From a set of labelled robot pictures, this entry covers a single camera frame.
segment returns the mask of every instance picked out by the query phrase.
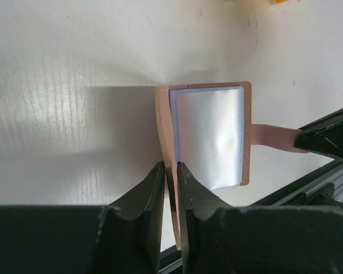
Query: white table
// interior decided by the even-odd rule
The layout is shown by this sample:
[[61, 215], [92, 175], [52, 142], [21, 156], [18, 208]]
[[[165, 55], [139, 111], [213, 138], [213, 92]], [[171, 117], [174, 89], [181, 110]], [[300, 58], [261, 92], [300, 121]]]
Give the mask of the white table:
[[[161, 160], [151, 86], [239, 80], [254, 123], [343, 107], [343, 0], [0, 1], [0, 204], [112, 202]], [[253, 147], [251, 183], [217, 193], [247, 205], [328, 161]]]

